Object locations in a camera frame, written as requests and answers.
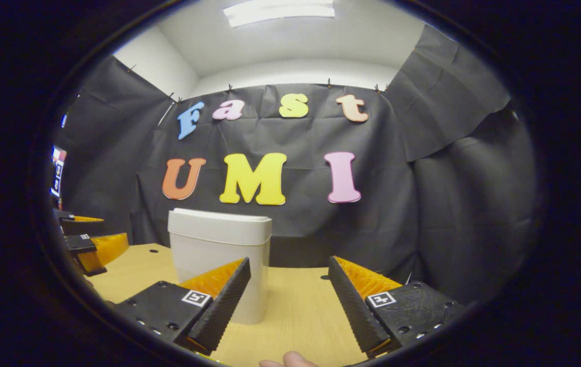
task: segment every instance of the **pink letter i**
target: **pink letter i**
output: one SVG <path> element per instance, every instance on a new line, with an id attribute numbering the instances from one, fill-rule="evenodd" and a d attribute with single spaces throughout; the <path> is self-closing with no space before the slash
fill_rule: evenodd
<path id="1" fill-rule="evenodd" d="M 361 199 L 361 193 L 353 187 L 351 161 L 355 158 L 348 151 L 333 151 L 324 158 L 332 167 L 333 190 L 329 194 L 330 202 L 355 202 Z"/>

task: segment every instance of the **ceiling light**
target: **ceiling light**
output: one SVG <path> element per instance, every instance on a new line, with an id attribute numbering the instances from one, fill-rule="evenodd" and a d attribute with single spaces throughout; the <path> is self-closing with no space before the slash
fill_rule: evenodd
<path id="1" fill-rule="evenodd" d="M 223 11 L 233 28 L 256 21 L 298 16 L 335 18 L 333 0 L 251 0 Z"/>

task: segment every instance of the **letter cutout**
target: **letter cutout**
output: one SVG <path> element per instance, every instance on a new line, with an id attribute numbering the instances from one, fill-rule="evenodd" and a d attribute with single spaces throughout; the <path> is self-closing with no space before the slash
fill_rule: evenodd
<path id="1" fill-rule="evenodd" d="M 353 94 L 335 98 L 335 101 L 342 104 L 342 112 L 350 121 L 365 122 L 369 118 L 367 114 L 358 111 L 358 106 L 365 106 L 365 102 L 362 99 L 356 99 Z"/>
<path id="2" fill-rule="evenodd" d="M 283 153 L 267 153 L 261 158 L 256 170 L 251 171 L 244 154 L 230 154 L 225 156 L 227 163 L 227 180 L 224 184 L 224 193 L 220 195 L 221 202 L 235 204 L 241 200 L 236 193 L 236 185 L 241 189 L 245 202 L 251 202 L 256 189 L 261 191 L 256 196 L 260 205 L 283 205 L 286 197 L 281 194 L 281 167 L 286 161 Z"/>
<path id="3" fill-rule="evenodd" d="M 334 151 L 324 155 L 332 167 L 333 190 L 328 197 L 330 202 L 356 202 L 361 199 L 361 193 L 353 187 L 351 174 L 351 161 L 355 157 L 348 151 Z"/>
<path id="4" fill-rule="evenodd" d="M 232 99 L 223 102 L 220 108 L 213 112 L 215 119 L 237 119 L 243 116 L 241 111 L 245 107 L 245 102 L 239 99 Z"/>
<path id="5" fill-rule="evenodd" d="M 167 161 L 166 176 L 164 176 L 164 184 L 162 189 L 167 198 L 173 200 L 184 200 L 195 191 L 195 184 L 199 177 L 199 169 L 207 162 L 204 158 L 193 158 L 188 161 L 190 172 L 188 172 L 188 179 L 186 185 L 179 189 L 174 182 L 179 175 L 179 169 L 184 165 L 184 160 L 169 160 Z"/>
<path id="6" fill-rule="evenodd" d="M 306 102 L 309 98 L 304 94 L 286 94 L 281 97 L 281 107 L 279 113 L 284 118 L 301 118 L 309 113 L 309 107 Z"/>
<path id="7" fill-rule="evenodd" d="M 193 125 L 193 123 L 199 120 L 199 110 L 201 110 L 202 107 L 204 107 L 204 102 L 197 102 L 193 107 L 182 112 L 182 114 L 176 118 L 179 120 L 179 140 L 195 131 L 195 125 Z"/>

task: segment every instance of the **white bin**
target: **white bin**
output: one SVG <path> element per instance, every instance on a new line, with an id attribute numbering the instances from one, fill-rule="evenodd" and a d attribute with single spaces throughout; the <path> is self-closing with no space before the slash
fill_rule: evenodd
<path id="1" fill-rule="evenodd" d="M 251 279 L 231 322 L 263 320 L 272 219 L 177 208 L 168 213 L 168 232 L 180 282 L 249 257 Z"/>

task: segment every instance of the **white ceiling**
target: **white ceiling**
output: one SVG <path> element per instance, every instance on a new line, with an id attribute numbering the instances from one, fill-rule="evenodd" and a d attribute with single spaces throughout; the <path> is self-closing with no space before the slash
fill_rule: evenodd
<path id="1" fill-rule="evenodd" d="M 398 69 L 423 22 L 382 0 L 334 0 L 335 18 L 286 18 L 231 28 L 222 9 L 244 0 L 199 0 L 159 27 L 199 77 L 267 61 L 340 59 Z"/>

